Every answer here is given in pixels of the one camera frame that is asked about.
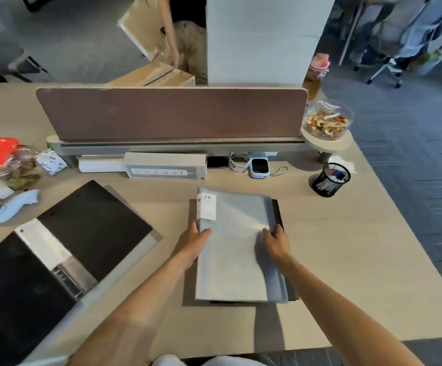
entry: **plastic bottle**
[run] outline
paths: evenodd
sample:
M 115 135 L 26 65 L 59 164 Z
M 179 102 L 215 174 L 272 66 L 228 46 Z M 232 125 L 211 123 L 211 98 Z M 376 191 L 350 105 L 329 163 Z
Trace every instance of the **plastic bottle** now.
M 309 101 L 313 101 L 316 98 L 321 88 L 322 80 L 325 78 L 326 73 L 329 72 L 330 64 L 328 54 L 317 53 L 311 60 L 303 82 L 303 88 L 309 91 Z

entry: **gray folder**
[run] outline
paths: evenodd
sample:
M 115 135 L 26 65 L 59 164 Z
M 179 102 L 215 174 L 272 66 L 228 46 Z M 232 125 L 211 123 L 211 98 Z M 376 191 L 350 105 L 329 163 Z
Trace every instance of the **gray folder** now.
M 215 199 L 214 216 L 212 210 L 203 211 L 201 199 L 207 197 Z M 212 234 L 198 260 L 196 299 L 288 302 L 285 278 L 268 256 L 261 234 L 263 228 L 273 231 L 276 223 L 269 196 L 198 188 L 198 227 L 212 228 Z

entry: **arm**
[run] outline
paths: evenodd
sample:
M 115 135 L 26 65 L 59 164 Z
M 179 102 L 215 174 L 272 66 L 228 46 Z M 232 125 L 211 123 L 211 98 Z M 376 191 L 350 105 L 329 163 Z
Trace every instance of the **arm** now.
M 182 234 L 185 245 L 135 289 L 85 340 L 68 366 L 145 364 L 165 305 L 180 278 L 200 254 L 211 229 L 196 223 Z
M 282 227 L 277 225 L 274 236 L 266 229 L 263 235 L 278 270 L 290 280 L 346 366 L 423 366 L 376 320 L 297 262 Z
M 157 0 L 158 11 L 160 12 L 160 19 L 165 26 L 165 33 L 167 34 L 168 44 L 172 56 L 170 57 L 170 65 L 174 68 L 179 67 L 179 49 L 175 40 L 174 23 L 172 23 L 172 13 L 170 11 L 169 0 Z

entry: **beige pants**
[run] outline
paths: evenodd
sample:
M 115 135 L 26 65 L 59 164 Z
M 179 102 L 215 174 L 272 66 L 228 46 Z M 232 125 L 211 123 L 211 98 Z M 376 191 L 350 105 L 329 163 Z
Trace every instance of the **beige pants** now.
M 179 69 L 196 76 L 196 85 L 207 85 L 207 32 L 193 22 L 174 23 L 179 49 Z

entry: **black mesh pen cup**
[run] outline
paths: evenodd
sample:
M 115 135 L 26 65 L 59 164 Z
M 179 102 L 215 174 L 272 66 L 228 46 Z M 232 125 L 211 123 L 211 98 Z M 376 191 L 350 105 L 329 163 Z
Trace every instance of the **black mesh pen cup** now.
M 350 181 L 350 172 L 338 163 L 327 163 L 319 176 L 312 182 L 312 189 L 321 196 L 331 197 Z

